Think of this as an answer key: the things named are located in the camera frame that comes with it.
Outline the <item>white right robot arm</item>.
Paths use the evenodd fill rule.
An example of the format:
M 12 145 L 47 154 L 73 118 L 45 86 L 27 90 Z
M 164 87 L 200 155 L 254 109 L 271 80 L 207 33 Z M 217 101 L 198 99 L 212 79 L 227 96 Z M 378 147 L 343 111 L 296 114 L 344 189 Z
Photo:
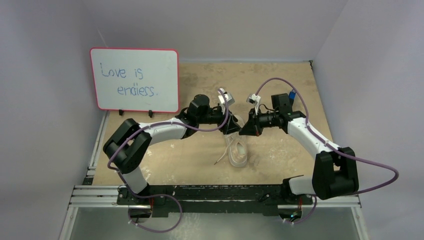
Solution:
M 282 182 L 280 196 L 288 204 L 300 195 L 315 195 L 327 200 L 350 195 L 359 189 L 357 164 L 352 159 L 354 151 L 339 147 L 307 122 L 306 115 L 294 111 L 292 100 L 286 93 L 271 96 L 271 111 L 261 112 L 260 96 L 251 94 L 247 102 L 254 105 L 248 113 L 248 121 L 242 127 L 241 136 L 260 136 L 264 128 L 278 127 L 297 140 L 314 158 L 311 176 L 294 176 Z

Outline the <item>blue connector plug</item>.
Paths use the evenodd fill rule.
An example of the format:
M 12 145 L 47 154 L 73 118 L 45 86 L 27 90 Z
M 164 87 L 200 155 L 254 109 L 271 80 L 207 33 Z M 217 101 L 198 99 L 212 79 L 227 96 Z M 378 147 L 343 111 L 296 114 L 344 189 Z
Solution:
M 295 98 L 296 98 L 296 94 L 297 94 L 297 92 L 296 92 L 294 89 L 292 89 L 292 90 L 289 92 L 289 94 L 288 94 L 288 98 L 289 98 L 289 100 L 290 100 L 290 101 L 294 101 L 294 100 L 295 100 Z

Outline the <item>red framed whiteboard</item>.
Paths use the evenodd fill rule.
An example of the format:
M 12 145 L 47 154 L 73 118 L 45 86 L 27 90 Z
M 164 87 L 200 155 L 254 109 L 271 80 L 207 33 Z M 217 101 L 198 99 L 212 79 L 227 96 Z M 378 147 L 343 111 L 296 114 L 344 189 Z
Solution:
M 175 49 L 93 47 L 89 55 L 101 110 L 175 113 L 180 109 Z

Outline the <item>silver aluminium frame rails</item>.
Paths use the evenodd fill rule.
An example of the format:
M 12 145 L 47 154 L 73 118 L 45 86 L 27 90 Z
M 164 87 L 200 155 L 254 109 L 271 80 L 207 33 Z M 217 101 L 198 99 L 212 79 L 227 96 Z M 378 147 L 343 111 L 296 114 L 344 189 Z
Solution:
M 312 172 L 313 160 L 295 140 L 279 129 L 261 137 L 246 137 L 248 162 L 233 167 L 223 156 L 225 140 L 218 131 L 198 132 L 184 140 L 151 146 L 141 171 L 151 185 L 280 184 L 283 179 Z M 279 216 L 258 213 L 170 213 L 149 218 L 146 227 L 132 225 L 128 207 L 118 205 L 119 177 L 107 168 L 98 144 L 89 166 L 90 185 L 76 186 L 71 194 L 62 240 L 367 240 L 369 238 L 357 196 L 303 204 L 307 219 L 290 225 Z

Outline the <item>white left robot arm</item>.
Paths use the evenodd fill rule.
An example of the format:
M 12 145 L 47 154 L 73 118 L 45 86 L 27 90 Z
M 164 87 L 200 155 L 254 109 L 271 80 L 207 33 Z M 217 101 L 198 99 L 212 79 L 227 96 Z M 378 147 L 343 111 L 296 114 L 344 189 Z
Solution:
M 219 90 L 219 104 L 210 107 L 210 99 L 204 94 L 196 95 L 189 106 L 175 117 L 153 123 L 138 123 L 126 119 L 103 145 L 108 168 L 118 172 L 130 190 L 129 197 L 138 205 L 149 199 L 149 184 L 139 167 L 149 146 L 168 140 L 182 140 L 201 131 L 200 125 L 216 125 L 223 135 L 237 133 L 241 127 L 229 110 L 235 102 L 233 96 Z

